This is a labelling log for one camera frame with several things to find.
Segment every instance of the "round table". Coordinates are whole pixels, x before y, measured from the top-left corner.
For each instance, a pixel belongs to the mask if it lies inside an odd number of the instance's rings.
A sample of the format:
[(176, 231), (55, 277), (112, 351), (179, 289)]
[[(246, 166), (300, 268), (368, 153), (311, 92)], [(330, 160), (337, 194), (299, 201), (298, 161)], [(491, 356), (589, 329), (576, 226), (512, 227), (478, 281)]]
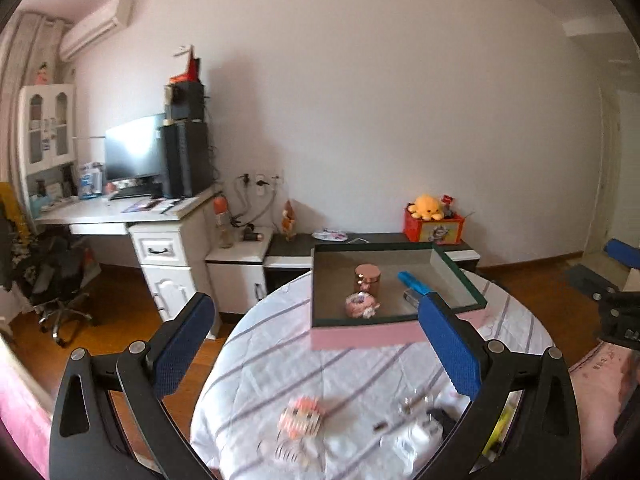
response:
[[(478, 332), (511, 351), (542, 354), (552, 340), (519, 301), (494, 283), (466, 273), (487, 299)], [(313, 351), (309, 345), (311, 274), (254, 306), (230, 334), (204, 384), (191, 423), (191, 445), (226, 480), (402, 477), (403, 462), (380, 446), (381, 420), (417, 388), (437, 394), (450, 381), (428, 341), (371, 349)], [(325, 410), (316, 438), (318, 460), (306, 472), (283, 469), (258, 452), (274, 439), (287, 403), (319, 397)]]

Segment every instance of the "metal bolt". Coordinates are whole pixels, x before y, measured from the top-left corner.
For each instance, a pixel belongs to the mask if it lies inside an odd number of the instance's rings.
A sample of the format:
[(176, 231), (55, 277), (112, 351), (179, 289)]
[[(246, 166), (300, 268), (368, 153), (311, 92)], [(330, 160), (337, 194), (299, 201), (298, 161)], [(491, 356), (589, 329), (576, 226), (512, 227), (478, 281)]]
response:
[(76, 348), (73, 352), (71, 352), (71, 359), (73, 361), (79, 361), (84, 357), (84, 348)]
[(500, 354), (504, 352), (504, 345), (497, 339), (492, 339), (491, 341), (489, 341), (487, 348), (494, 354)]
[(144, 341), (134, 341), (129, 345), (129, 352), (132, 354), (139, 354), (146, 348), (146, 343)]
[(562, 352), (560, 351), (559, 348), (556, 348), (555, 346), (552, 346), (549, 349), (549, 356), (552, 357), (553, 359), (559, 359), (562, 357)]

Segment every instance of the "cabinet door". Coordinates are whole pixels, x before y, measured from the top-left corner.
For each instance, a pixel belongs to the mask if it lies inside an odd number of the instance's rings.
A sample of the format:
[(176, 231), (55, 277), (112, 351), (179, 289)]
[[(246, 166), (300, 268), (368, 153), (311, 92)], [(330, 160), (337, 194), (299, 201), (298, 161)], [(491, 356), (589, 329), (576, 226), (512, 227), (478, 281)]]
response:
[(267, 296), (262, 265), (207, 264), (220, 312), (245, 314)]
[(142, 266), (163, 321), (173, 319), (196, 293), (189, 267)]
[(52, 85), (49, 107), (49, 137), (51, 139), (50, 158), (52, 166), (73, 162), (75, 157), (73, 142), (74, 87), (73, 85)]
[(25, 175), (49, 168), (49, 87), (27, 86), (20, 92), (18, 148)]

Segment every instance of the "computer monitor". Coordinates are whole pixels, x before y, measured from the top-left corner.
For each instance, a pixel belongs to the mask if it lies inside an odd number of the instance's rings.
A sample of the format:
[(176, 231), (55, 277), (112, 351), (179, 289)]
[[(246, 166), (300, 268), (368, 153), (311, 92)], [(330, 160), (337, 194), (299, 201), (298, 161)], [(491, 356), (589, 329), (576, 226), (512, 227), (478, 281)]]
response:
[(104, 139), (107, 181), (162, 173), (160, 128), (163, 120), (164, 114), (152, 115), (107, 130)]

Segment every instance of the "pink cloth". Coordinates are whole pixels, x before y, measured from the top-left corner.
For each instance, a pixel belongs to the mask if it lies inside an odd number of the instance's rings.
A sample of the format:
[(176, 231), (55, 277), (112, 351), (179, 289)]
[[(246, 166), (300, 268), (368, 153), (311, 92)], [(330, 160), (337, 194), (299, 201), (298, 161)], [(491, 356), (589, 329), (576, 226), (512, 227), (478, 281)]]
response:
[(20, 375), (0, 359), (0, 419), (22, 454), (49, 479), (49, 413), (35, 399)]
[(621, 397), (629, 383), (632, 351), (601, 343), (571, 368), (571, 382), (580, 419), (582, 478), (588, 476), (616, 443), (613, 434), (621, 409)]

